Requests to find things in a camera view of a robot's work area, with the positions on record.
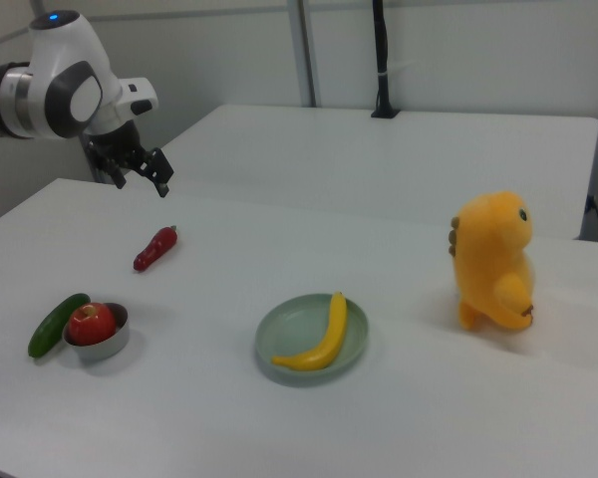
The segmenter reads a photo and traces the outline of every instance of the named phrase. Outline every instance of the red pepper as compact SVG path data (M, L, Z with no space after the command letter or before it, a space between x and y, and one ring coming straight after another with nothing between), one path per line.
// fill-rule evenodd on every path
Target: red pepper
M133 262L133 268L142 272L155 262L177 242L175 226L162 227L150 240L147 247L141 251Z

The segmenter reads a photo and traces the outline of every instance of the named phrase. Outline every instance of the toy banana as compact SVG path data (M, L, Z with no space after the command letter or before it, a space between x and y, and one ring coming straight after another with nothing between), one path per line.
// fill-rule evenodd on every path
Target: toy banana
M487 316L508 329L529 327L533 277L523 248L532 225L523 200L509 191L483 194L460 210L451 228L460 324L469 330Z
M272 363L287 366L293 370L319 370L325 368L334 360L346 336L348 322L348 306L343 294L337 292L330 300L328 329L317 347L296 356L274 356Z

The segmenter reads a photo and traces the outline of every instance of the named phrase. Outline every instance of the yellow plush dinosaur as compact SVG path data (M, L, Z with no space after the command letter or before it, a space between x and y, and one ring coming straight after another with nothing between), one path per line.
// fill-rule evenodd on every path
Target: yellow plush dinosaur
M529 327L533 277L523 248L532 227L523 200L510 191L483 194L460 210L451 228L460 324L472 329L485 315L508 329Z

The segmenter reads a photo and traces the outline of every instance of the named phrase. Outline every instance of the metal bowl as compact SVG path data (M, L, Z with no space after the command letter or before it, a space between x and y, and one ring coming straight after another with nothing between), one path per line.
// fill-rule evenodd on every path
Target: metal bowl
M80 359L84 361L96 361L108 359L121 351L129 342L131 330L129 328L129 313L124 306L115 303L105 303L111 309L116 319L117 329L112 337L92 346L76 346L71 342L69 336L69 324L66 324L62 330L62 340L71 349L76 351Z

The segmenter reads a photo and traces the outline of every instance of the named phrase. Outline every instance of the black stand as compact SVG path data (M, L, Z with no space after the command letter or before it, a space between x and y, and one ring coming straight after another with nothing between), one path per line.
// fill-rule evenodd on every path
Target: black stand
M377 47L377 73L379 76L379 93L377 105L372 118L385 118L391 120L399 110L390 105L390 92L388 91L388 31L386 20L383 16L383 0L373 0L372 10L375 17L375 44Z

